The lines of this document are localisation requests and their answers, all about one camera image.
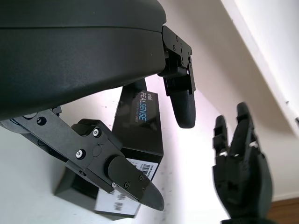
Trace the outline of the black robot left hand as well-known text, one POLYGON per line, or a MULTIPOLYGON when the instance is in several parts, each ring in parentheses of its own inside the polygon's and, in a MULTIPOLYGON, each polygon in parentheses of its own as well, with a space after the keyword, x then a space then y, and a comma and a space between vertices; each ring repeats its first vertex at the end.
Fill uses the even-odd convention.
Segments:
POLYGON ((164 199, 99 120, 68 126, 59 106, 157 74, 181 128, 195 125, 192 48, 157 0, 3 0, 0 124, 93 185, 156 210, 164 199))

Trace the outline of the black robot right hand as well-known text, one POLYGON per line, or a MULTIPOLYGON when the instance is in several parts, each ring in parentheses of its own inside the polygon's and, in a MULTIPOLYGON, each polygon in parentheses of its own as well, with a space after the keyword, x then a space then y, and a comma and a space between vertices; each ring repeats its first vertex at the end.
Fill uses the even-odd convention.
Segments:
POLYGON ((224 116, 215 120, 214 186, 229 215, 221 223, 271 224, 273 221, 267 218, 273 195, 270 169, 246 103, 237 105, 236 120, 231 144, 224 116))

